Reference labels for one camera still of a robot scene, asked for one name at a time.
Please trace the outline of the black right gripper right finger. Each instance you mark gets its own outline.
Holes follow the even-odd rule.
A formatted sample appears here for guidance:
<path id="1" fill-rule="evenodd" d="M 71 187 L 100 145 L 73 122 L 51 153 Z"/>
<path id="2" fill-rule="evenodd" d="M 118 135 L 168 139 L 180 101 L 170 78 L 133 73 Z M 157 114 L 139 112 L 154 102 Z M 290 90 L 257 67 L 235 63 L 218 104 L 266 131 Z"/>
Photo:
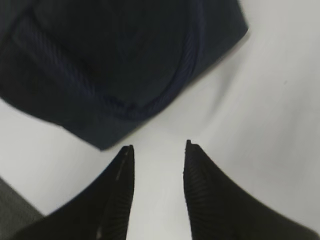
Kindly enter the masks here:
<path id="1" fill-rule="evenodd" d="M 319 234 L 267 207 L 187 140 L 183 189 L 194 240 L 318 240 Z"/>

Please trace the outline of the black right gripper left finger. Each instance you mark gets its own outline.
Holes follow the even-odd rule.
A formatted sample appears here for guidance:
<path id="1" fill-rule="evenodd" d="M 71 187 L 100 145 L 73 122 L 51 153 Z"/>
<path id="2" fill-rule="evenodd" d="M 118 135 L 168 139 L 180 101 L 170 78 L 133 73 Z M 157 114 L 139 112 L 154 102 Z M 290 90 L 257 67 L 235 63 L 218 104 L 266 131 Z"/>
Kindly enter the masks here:
<path id="1" fill-rule="evenodd" d="M 13 240 L 125 240 L 135 186 L 132 145 L 81 193 L 50 215 L 15 233 Z"/>

